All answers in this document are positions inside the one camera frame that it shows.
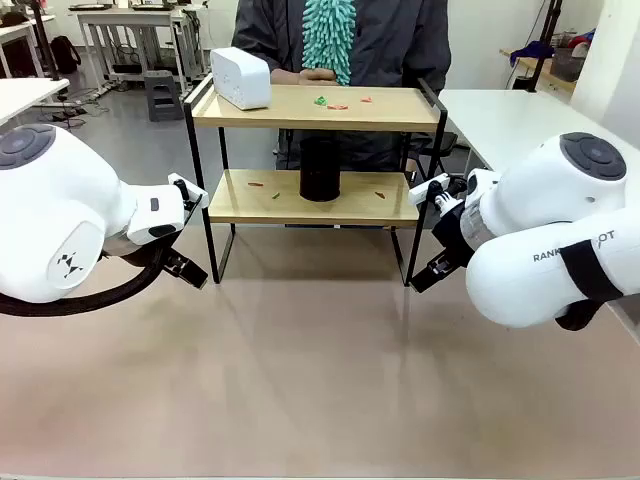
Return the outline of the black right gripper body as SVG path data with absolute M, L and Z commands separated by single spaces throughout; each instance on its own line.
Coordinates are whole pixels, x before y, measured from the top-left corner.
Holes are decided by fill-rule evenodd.
M 432 234 L 444 250 L 432 260 L 433 273 L 451 273 L 466 268 L 474 250 L 469 246 L 461 230 L 462 214 L 465 210 L 462 200 L 436 198 L 435 206 L 440 220 L 432 229 Z

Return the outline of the person's left hand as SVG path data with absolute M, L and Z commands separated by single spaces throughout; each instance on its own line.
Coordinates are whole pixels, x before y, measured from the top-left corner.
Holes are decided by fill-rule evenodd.
M 336 74 L 333 70 L 315 68 L 304 69 L 299 73 L 298 82 L 300 85 L 324 84 L 336 85 Z

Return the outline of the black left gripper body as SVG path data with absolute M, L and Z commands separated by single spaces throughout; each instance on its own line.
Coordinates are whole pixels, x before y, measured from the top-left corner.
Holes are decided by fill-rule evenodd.
M 159 264 L 163 268 L 183 267 L 183 257 L 173 248 L 173 243 L 174 241 L 171 238 L 160 239 L 157 242 L 157 249 L 160 255 Z

